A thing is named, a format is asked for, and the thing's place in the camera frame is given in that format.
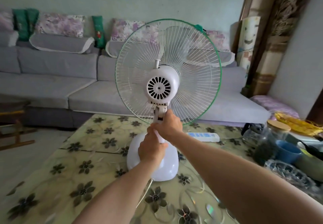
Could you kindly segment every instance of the blue cup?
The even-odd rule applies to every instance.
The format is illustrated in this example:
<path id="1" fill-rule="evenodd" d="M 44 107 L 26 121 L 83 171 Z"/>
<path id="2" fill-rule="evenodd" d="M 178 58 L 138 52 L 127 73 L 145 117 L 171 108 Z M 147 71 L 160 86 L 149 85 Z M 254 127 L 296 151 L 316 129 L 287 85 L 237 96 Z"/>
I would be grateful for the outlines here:
<path id="1" fill-rule="evenodd" d="M 283 140 L 277 140 L 276 145 L 279 151 L 276 155 L 276 160 L 283 161 L 288 164 L 293 164 L 298 157 L 302 155 L 302 151 L 294 144 Z"/>

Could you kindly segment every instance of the wooden stool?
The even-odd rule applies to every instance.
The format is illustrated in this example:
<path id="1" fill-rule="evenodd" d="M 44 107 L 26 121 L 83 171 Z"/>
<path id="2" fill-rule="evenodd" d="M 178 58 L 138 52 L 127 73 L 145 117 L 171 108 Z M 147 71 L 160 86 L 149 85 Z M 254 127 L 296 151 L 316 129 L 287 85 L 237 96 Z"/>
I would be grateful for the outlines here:
<path id="1" fill-rule="evenodd" d="M 25 142 L 22 142 L 20 140 L 20 135 L 37 131 L 36 129 L 28 129 L 28 130 L 20 131 L 23 128 L 20 122 L 20 117 L 25 113 L 25 107 L 29 105 L 30 102 L 17 100 L 9 97 L 6 97 L 5 99 L 2 97 L 1 100 L 2 102 L 0 102 L 0 116 L 8 116 L 12 118 L 15 121 L 15 123 L 10 125 L 0 126 L 0 129 L 3 127 L 14 126 L 14 133 L 2 134 L 0 131 L 0 139 L 14 136 L 14 144 L 0 146 L 0 151 L 34 143 L 35 140 L 30 140 Z"/>

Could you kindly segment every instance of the woven basket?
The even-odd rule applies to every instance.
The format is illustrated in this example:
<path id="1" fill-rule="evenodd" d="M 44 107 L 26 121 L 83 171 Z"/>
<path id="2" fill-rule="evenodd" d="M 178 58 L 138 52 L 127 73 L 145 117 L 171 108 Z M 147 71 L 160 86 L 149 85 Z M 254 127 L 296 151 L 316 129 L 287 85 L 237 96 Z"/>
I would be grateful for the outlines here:
<path id="1" fill-rule="evenodd" d="M 323 132 L 323 126 L 315 124 L 311 121 L 304 121 L 301 119 L 294 118 L 290 115 L 283 114 L 280 112 L 275 113 L 275 117 L 278 121 L 289 125 L 293 132 L 302 134 L 305 136 L 315 136 Z"/>

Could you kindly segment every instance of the hand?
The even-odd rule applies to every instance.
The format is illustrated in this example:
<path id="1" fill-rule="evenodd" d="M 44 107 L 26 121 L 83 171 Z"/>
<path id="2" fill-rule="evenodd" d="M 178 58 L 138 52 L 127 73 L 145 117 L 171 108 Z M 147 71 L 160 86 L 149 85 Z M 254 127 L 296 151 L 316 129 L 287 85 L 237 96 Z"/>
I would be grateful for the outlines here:
<path id="1" fill-rule="evenodd" d="M 167 143 L 159 143 L 154 129 L 151 126 L 148 127 L 147 135 L 138 148 L 140 161 L 149 161 L 157 168 L 165 156 L 165 149 L 167 147 Z"/>
<path id="2" fill-rule="evenodd" d="M 161 124 L 153 123 L 151 127 L 158 131 L 159 135 L 173 144 L 174 136 L 183 132 L 183 124 L 179 117 L 174 115 L 171 109 L 167 110 L 164 120 Z"/>

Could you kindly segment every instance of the forearm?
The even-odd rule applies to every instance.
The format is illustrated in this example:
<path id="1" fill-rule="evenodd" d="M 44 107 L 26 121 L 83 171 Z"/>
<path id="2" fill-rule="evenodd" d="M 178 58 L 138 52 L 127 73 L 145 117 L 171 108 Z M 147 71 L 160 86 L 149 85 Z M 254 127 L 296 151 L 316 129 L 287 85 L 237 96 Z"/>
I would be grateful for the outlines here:
<path id="1" fill-rule="evenodd" d="M 141 161 L 98 193 L 73 223 L 128 224 L 153 171 L 151 162 Z"/>
<path id="2" fill-rule="evenodd" d="M 184 133 L 172 140 L 241 224 L 322 221 L 319 203 L 262 167 Z"/>

